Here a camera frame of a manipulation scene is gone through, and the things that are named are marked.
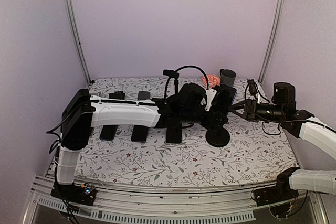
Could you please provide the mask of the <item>left aluminium frame post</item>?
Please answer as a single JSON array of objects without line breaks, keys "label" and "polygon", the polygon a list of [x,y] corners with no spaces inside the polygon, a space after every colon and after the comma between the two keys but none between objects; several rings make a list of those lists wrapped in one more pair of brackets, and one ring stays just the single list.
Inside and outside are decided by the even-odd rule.
[{"label": "left aluminium frame post", "polygon": [[84,56],[84,53],[83,53],[83,48],[82,48],[82,43],[81,43],[81,39],[80,39],[80,36],[79,36],[78,27],[77,27],[77,22],[76,22],[76,16],[75,16],[73,3],[72,3],[72,0],[64,0],[64,3],[65,3],[66,13],[67,13],[67,16],[68,16],[70,30],[71,30],[71,34],[72,34],[73,41],[74,41],[74,44],[75,44],[75,49],[76,49],[76,52],[77,52],[80,68],[82,70],[85,82],[87,84],[90,84],[91,83],[91,76],[90,76],[89,69],[88,69],[88,66],[87,66],[87,63],[86,63],[86,59],[85,59],[85,56]]}]

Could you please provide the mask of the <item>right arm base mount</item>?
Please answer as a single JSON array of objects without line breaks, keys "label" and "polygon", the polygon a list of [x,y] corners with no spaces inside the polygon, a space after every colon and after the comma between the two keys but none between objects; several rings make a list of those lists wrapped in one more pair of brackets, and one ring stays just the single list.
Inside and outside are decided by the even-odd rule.
[{"label": "right arm base mount", "polygon": [[285,200],[294,199],[294,202],[289,204],[289,207],[285,212],[277,213],[275,210],[270,211],[271,214],[278,220],[283,220],[294,216],[303,208],[308,198],[308,191],[306,191],[302,204],[297,209],[295,209],[295,204],[298,200],[299,192],[298,190],[290,188],[289,177],[299,169],[299,167],[291,167],[280,173],[276,178],[276,184],[274,186],[254,187],[250,193],[251,200],[253,200],[257,204],[257,206],[264,206]]}]

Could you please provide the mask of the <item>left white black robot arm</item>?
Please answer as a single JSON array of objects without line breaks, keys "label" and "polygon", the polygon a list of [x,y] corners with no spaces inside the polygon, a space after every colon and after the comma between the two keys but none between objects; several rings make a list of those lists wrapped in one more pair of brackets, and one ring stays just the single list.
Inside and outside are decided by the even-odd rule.
[{"label": "left white black robot arm", "polygon": [[206,140],[213,147],[224,147],[230,140],[224,129],[225,92],[220,86],[204,89],[195,83],[174,87],[174,94],[146,100],[105,99],[80,89],[62,114],[61,122],[48,131],[60,129],[60,147],[56,168],[57,190],[67,200],[78,195],[73,185],[80,151],[89,141],[90,130],[106,125],[135,125],[166,129],[166,142],[182,141],[182,123],[197,123],[207,130]]}]

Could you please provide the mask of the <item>floral patterned table mat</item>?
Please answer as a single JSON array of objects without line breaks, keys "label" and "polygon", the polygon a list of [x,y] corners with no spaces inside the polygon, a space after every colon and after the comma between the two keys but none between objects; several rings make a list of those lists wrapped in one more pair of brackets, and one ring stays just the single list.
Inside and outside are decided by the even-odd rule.
[{"label": "floral patterned table mat", "polygon": [[274,181],[278,174],[298,165],[282,130],[270,123],[247,122],[228,115],[224,128],[228,145],[210,146],[206,130],[198,124],[182,130],[180,144],[168,144],[164,129],[151,128],[145,142],[131,140],[133,126],[120,125],[113,140],[99,138],[94,128],[88,145],[71,154],[70,164],[56,163],[57,180],[75,178],[154,187],[222,187]]}]

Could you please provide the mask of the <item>red white patterned bowl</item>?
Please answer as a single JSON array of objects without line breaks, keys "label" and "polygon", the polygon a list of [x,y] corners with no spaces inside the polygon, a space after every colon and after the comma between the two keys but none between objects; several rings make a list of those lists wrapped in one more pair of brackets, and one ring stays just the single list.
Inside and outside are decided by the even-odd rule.
[{"label": "red white patterned bowl", "polygon": [[202,76],[201,81],[202,84],[205,88],[209,87],[209,88],[213,88],[215,86],[219,86],[220,85],[220,77],[214,75],[214,74],[208,74],[207,75],[207,79],[208,79],[208,85],[206,82],[206,79],[204,76]]}]

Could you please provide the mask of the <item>right aluminium frame post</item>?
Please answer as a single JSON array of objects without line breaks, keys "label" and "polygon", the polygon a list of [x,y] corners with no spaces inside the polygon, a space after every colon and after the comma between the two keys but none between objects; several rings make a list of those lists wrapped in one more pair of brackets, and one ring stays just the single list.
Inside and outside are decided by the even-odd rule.
[{"label": "right aluminium frame post", "polygon": [[271,62],[272,52],[275,46],[277,32],[280,25],[281,13],[283,10],[285,0],[276,0],[275,12],[272,21],[271,31],[265,51],[265,56],[262,61],[261,70],[258,77],[258,82],[263,84],[266,80],[267,71]]}]

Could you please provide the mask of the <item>black phone blue edge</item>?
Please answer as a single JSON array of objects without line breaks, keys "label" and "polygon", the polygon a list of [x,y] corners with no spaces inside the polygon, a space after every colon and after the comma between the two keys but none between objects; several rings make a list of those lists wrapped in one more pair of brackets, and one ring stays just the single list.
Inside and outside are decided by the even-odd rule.
[{"label": "black phone blue edge", "polygon": [[102,141],[113,141],[116,135],[117,125],[104,125],[102,127],[99,139]]}]

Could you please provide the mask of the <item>aluminium frame post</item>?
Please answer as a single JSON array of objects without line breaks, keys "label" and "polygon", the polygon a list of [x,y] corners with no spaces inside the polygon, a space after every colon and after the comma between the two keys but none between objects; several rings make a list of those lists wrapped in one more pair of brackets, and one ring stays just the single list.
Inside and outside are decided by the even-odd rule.
[{"label": "aluminium frame post", "polygon": [[83,48],[82,48],[82,43],[81,43],[81,39],[80,39],[80,36],[79,36],[78,27],[77,27],[77,22],[76,22],[76,16],[75,16],[73,3],[72,3],[72,0],[64,0],[64,3],[65,3],[66,13],[67,13],[67,16],[68,16],[70,30],[71,30],[71,34],[72,34],[73,41],[74,41],[74,44],[75,44],[75,49],[76,49],[76,52],[77,52],[80,68],[82,70],[85,82],[87,84],[90,84],[91,83],[91,76],[90,76],[89,69],[88,69],[88,66],[87,66],[87,63],[86,63],[86,59],[85,59],[85,56],[84,56],[84,53],[83,53]]},{"label": "aluminium frame post", "polygon": [[277,32],[280,25],[281,13],[283,10],[285,0],[276,0],[275,12],[272,21],[271,31],[265,51],[265,56],[262,61],[261,70],[258,77],[258,82],[263,84],[266,80],[267,71],[271,62],[272,52],[275,46]]}]

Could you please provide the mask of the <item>black round base phone stand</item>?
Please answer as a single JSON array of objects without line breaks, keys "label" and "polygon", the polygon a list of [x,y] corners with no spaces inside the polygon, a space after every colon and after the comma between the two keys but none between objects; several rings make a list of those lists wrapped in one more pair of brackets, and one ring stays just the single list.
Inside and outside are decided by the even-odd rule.
[{"label": "black round base phone stand", "polygon": [[138,93],[138,101],[149,100],[150,97],[151,97],[151,94],[148,91],[139,91]]}]

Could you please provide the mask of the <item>front aluminium rail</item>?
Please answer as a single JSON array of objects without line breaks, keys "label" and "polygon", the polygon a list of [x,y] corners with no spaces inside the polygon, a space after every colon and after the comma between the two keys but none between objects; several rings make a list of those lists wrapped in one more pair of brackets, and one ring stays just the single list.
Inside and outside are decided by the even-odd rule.
[{"label": "front aluminium rail", "polygon": [[328,223],[321,196],[258,206],[256,185],[164,188],[93,182],[92,206],[65,204],[51,195],[51,177],[36,176],[23,223]]}]

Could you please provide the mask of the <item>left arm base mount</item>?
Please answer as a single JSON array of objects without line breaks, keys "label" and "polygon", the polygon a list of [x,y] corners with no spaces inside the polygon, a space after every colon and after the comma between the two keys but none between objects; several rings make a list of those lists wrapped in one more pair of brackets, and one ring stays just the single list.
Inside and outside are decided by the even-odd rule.
[{"label": "left arm base mount", "polygon": [[58,182],[54,182],[50,195],[63,201],[93,206],[96,193],[95,186],[88,183],[82,185],[75,185],[74,183],[71,185],[61,185]]}]

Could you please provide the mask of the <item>dark grey mug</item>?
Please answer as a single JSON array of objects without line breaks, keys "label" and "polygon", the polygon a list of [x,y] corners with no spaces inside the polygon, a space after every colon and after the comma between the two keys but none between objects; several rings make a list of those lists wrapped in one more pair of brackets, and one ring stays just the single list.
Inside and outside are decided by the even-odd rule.
[{"label": "dark grey mug", "polygon": [[221,69],[220,70],[221,84],[228,85],[232,87],[236,79],[236,72],[230,69]]}]

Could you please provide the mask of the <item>black folding phone stand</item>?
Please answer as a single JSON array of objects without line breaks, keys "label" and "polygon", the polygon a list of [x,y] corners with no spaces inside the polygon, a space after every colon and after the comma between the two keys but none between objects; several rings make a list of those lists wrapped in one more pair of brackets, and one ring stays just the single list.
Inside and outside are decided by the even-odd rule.
[{"label": "black folding phone stand", "polygon": [[124,100],[125,93],[123,91],[116,91],[114,93],[109,93],[109,99]]}]

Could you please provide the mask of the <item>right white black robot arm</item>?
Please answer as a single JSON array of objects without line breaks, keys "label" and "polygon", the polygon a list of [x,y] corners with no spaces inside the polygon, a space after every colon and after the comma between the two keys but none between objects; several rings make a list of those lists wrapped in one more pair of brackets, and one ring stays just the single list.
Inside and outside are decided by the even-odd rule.
[{"label": "right white black robot arm", "polygon": [[[260,103],[257,99],[244,98],[231,105],[229,111],[249,122],[277,123],[295,138],[311,143],[335,158],[335,130],[314,114],[297,110],[295,87],[287,82],[274,83],[272,102]],[[335,171],[289,168],[277,176],[271,196],[282,201],[296,190],[335,195]]]}]

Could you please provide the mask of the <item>black tall round-base stand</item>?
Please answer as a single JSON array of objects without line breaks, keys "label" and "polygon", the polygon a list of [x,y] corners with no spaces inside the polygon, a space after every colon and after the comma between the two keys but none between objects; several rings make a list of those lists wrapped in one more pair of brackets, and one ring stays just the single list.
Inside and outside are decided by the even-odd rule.
[{"label": "black tall round-base stand", "polygon": [[220,128],[218,130],[207,130],[205,134],[206,141],[209,145],[213,147],[224,147],[230,141],[230,134],[225,128]]}]

